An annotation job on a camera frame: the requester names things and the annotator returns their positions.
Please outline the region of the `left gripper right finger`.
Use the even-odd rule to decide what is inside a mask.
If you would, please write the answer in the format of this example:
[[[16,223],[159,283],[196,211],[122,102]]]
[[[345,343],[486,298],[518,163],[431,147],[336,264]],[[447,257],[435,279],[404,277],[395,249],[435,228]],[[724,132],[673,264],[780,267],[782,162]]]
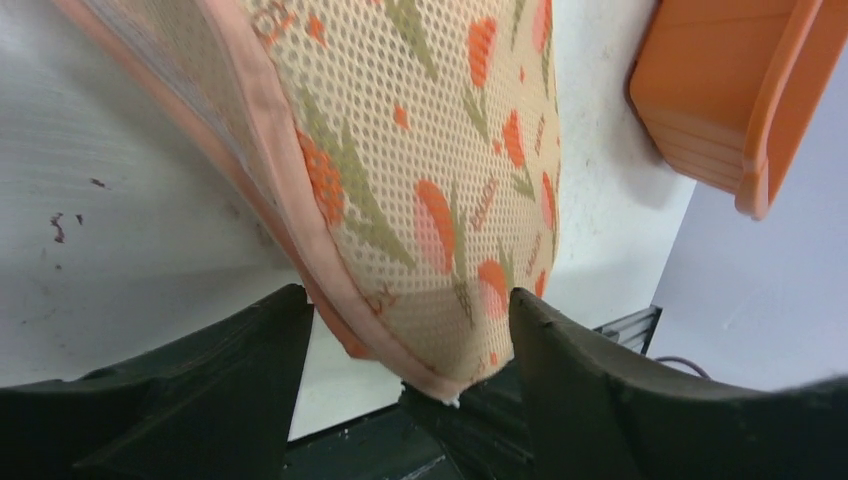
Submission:
[[[847,381],[762,392],[620,346],[524,289],[509,322],[540,479],[843,479]]]

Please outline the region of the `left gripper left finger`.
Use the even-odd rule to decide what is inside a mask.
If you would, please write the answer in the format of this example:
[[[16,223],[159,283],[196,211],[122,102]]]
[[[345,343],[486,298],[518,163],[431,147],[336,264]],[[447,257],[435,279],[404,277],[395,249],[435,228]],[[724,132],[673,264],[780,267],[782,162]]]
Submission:
[[[278,479],[314,308],[288,285],[73,381],[1,391],[5,479]]]

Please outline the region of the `floral beige bra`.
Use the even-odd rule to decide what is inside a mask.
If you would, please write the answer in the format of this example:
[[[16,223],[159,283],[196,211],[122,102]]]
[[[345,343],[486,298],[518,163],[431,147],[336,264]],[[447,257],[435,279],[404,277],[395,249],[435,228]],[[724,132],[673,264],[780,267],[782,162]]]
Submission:
[[[559,241],[548,1],[63,1],[250,204],[353,357],[445,402]]]

